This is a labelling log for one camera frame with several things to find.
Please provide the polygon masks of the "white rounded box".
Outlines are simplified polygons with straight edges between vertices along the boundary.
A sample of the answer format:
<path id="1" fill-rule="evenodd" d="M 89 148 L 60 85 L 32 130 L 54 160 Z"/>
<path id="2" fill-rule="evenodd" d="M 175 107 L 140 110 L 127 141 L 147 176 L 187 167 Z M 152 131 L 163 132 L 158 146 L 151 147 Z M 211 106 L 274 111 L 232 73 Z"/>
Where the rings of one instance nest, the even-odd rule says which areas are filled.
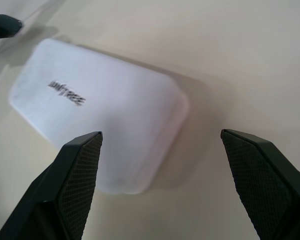
<path id="1" fill-rule="evenodd" d="M 58 149 L 102 132 L 96 186 L 115 195 L 151 186 L 190 108 L 169 75 L 55 39 L 34 49 L 9 103 Z"/>

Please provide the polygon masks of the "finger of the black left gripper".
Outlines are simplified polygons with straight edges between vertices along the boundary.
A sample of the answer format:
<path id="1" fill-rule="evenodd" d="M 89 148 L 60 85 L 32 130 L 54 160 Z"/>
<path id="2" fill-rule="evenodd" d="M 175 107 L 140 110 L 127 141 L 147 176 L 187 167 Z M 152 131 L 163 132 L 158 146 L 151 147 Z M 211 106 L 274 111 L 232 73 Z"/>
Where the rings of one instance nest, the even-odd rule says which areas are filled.
<path id="1" fill-rule="evenodd" d="M 0 14 L 0 39 L 14 37 L 22 27 L 22 21 L 5 14 Z"/>

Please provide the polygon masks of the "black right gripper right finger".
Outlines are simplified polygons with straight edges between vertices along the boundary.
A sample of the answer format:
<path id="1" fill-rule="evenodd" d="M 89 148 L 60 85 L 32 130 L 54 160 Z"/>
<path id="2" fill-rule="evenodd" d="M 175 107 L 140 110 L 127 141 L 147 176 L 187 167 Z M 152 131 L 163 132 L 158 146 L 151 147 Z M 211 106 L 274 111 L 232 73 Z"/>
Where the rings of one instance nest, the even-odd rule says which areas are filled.
<path id="1" fill-rule="evenodd" d="M 260 240 L 300 240 L 300 171 L 270 141 L 223 129 L 236 192 Z"/>

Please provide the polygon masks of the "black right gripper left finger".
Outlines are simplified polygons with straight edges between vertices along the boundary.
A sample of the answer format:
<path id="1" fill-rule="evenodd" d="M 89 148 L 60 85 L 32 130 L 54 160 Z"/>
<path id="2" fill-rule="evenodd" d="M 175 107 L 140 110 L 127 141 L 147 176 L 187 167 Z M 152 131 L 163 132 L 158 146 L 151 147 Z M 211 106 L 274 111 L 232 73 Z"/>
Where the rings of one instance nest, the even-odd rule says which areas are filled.
<path id="1" fill-rule="evenodd" d="M 81 240 L 91 209 L 103 134 L 78 136 L 30 184 L 0 240 Z"/>

